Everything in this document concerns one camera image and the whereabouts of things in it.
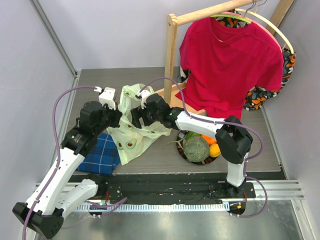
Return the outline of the green avocado plastic bag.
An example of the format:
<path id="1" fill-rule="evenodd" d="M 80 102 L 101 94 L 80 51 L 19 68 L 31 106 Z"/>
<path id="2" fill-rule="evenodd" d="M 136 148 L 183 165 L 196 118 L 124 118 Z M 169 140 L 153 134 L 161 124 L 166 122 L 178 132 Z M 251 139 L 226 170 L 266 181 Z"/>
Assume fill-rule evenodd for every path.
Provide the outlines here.
<path id="1" fill-rule="evenodd" d="M 106 129 L 116 145 L 122 165 L 141 156 L 159 137 L 171 134 L 171 130 L 159 122 L 141 128 L 132 125 L 131 109 L 141 105 L 141 100 L 136 98 L 136 94 L 143 86 L 142 83 L 137 83 L 122 87 L 118 104 L 122 113 L 119 128 Z"/>

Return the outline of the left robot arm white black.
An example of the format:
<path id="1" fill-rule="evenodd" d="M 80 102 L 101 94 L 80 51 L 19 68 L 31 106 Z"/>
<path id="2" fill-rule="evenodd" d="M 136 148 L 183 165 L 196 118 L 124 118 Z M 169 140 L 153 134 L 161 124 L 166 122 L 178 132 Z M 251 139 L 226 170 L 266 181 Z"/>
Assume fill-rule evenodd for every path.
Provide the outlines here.
<path id="1" fill-rule="evenodd" d="M 98 136 L 108 127 L 118 128 L 121 116 L 117 106 L 98 101 L 83 105 L 42 183 L 26 202 L 17 202 L 12 209 L 23 225 L 50 240 L 77 206 L 88 198 L 100 200 L 106 195 L 106 186 L 90 179 L 85 179 L 65 197 L 61 193 L 76 168 L 96 146 Z"/>

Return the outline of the yellow lemon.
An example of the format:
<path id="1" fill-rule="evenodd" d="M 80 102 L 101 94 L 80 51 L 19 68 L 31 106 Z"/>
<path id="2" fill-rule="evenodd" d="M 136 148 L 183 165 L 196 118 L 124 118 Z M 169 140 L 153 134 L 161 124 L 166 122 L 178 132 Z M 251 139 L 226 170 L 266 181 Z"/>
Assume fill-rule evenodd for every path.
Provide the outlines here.
<path id="1" fill-rule="evenodd" d="M 210 145 L 210 147 L 209 147 L 209 155 L 212 158 L 216 158 L 220 154 L 221 154 L 221 151 L 220 151 L 219 145 L 217 143 L 214 143 L 214 144 Z"/>

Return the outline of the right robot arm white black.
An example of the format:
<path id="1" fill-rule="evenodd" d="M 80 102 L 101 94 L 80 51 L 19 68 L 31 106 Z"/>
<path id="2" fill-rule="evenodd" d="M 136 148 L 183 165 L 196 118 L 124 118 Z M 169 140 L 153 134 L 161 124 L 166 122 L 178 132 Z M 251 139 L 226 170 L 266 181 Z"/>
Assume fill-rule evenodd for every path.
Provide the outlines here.
<path id="1" fill-rule="evenodd" d="M 253 138 L 237 117 L 212 118 L 188 113 L 181 107 L 170 107 L 162 96 L 147 90 L 135 97 L 140 106 L 131 110 L 132 124 L 141 129 L 161 123 L 168 129 L 195 132 L 217 141 L 222 157 L 227 161 L 226 193 L 233 198 L 244 191 L 245 160 Z"/>

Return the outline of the orange fruit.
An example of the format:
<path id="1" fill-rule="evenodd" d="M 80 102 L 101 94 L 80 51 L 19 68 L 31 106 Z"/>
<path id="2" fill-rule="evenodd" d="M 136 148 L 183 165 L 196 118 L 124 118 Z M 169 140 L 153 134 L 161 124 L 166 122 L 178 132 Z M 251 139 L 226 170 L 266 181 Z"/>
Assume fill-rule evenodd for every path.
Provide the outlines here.
<path id="1" fill-rule="evenodd" d="M 215 138 L 209 137 L 207 135 L 202 134 L 201 137 L 211 146 L 213 144 L 217 143 L 217 140 Z"/>

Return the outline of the green cantaloupe melon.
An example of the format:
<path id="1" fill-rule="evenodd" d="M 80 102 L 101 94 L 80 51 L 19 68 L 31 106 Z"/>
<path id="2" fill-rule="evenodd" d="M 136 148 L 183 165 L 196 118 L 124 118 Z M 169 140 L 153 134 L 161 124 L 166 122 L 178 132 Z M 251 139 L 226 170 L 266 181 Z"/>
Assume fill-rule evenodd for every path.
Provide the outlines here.
<path id="1" fill-rule="evenodd" d="M 210 156 L 210 146 L 201 136 L 195 136 L 185 141 L 183 153 L 191 162 L 202 162 Z"/>

